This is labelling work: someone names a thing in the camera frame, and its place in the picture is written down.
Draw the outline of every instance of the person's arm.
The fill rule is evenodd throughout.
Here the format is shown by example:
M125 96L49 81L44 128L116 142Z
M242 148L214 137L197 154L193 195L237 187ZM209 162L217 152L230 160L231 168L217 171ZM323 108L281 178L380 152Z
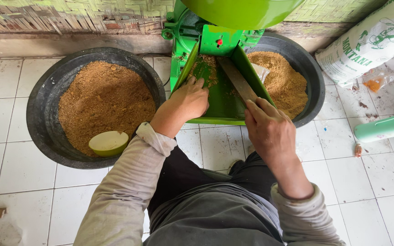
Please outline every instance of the person's arm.
M203 79L191 77L142 123L112 170L96 188L74 246L140 246L144 210L156 190L163 162L183 124L208 108Z
M308 181L296 155L296 127L265 99L248 100L246 126L256 152L277 184L271 197L277 205L282 239L289 246L344 246L332 225L320 189Z

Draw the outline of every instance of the small plastic bag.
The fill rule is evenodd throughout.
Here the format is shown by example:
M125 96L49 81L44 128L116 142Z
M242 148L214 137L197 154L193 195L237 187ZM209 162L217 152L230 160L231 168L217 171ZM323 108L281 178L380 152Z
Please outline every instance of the small plastic bag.
M260 65L251 63L252 67L254 68L256 74L258 75L261 83L264 84L265 77L270 73L270 70L266 69L265 67L261 67Z
M363 80L365 81L363 84L372 92L378 92L382 87L394 80L394 75L373 68L363 74Z

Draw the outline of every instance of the white flour sack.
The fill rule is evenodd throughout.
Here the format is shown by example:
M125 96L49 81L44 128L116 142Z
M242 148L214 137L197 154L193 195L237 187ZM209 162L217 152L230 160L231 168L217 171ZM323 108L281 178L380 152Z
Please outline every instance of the white flour sack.
M394 0L370 14L326 49L316 52L317 63L339 86L394 57Z

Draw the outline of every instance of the small green bowl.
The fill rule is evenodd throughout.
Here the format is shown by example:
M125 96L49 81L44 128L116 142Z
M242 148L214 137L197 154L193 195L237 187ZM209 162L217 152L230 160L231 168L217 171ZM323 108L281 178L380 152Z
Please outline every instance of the small green bowl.
M129 136L121 131L108 131L91 138L89 147L101 157L111 157L123 153Z

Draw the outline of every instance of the shoe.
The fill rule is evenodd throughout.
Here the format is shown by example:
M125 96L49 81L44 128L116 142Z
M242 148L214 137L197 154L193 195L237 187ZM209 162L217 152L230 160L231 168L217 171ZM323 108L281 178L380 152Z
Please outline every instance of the shoe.
M229 168L227 169L227 174L228 175L230 174L230 170L232 169L233 165L235 165L239 161L243 161L243 160L235 160L229 165Z

